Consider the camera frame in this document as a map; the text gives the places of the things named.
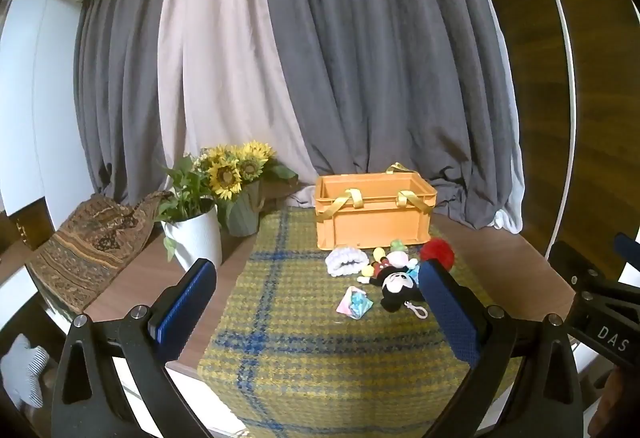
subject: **metal screw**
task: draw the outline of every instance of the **metal screw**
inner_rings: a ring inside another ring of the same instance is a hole
[[[146,315],[147,310],[148,308],[146,306],[139,304],[138,306],[134,306],[129,313],[134,319],[142,319],[142,317]]]
[[[74,319],[74,326],[76,328],[80,328],[81,326],[84,326],[85,323],[86,323],[86,315],[84,314],[80,314],[78,317]]]
[[[504,317],[504,310],[499,306],[496,306],[495,304],[492,306],[489,306],[487,309],[487,312],[494,319],[502,319]]]
[[[560,326],[562,324],[562,317],[559,316],[557,313],[550,313],[548,316],[546,316],[549,319],[549,322],[553,325],[553,326]]]

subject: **white curtain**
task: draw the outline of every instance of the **white curtain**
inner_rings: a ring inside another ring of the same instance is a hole
[[[267,142],[313,185],[267,0],[164,0],[158,39],[162,144],[169,166],[201,147]],[[312,187],[295,196],[311,205]]]
[[[511,132],[513,135],[513,147],[511,148],[511,193],[504,207],[495,213],[494,220],[489,227],[506,228],[509,232],[517,234],[522,230],[522,199],[524,198],[524,171],[522,169],[522,152],[520,151],[520,123],[518,121],[518,107],[516,93],[511,78],[511,66],[507,43],[498,24],[498,15],[495,13],[494,4],[489,1],[491,14],[494,18],[495,29],[498,33],[500,54],[504,63],[504,75],[507,79],[507,92],[509,94],[509,114],[511,116]]]

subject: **white cabinet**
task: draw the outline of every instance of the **white cabinet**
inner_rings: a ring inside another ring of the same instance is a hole
[[[78,130],[81,5],[13,0],[0,38],[0,188],[7,214],[45,197],[54,228],[94,191]]]

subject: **orange plastic crate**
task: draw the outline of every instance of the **orange plastic crate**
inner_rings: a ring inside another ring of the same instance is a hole
[[[356,208],[351,198],[331,217],[322,220],[327,217],[323,213],[337,198],[344,197],[348,189],[361,193],[362,206]],[[414,193],[423,202],[425,212],[406,198],[403,200],[402,191]],[[436,190],[416,172],[321,176],[316,182],[318,248],[375,248],[389,246],[393,240],[425,243],[431,239],[430,214],[435,205]]]

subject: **potted plant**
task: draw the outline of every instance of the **potted plant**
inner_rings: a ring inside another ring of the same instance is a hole
[[[275,151],[261,142],[241,146],[205,148],[194,166],[209,176],[218,205],[218,220],[232,236],[248,236],[258,229],[264,204],[262,181],[296,180],[298,175],[281,164]]]
[[[221,227],[232,236],[257,232],[263,180],[298,178],[268,144],[256,141],[203,148],[199,157],[186,155],[166,172],[173,185],[160,203],[158,220],[168,259],[175,256],[185,270],[198,258],[216,267],[222,263]]]
[[[175,256],[188,270],[198,258],[222,264],[220,226],[216,201],[209,188],[209,176],[190,155],[173,169],[166,169],[172,188],[158,208],[157,220],[164,228],[164,246],[169,261]]]

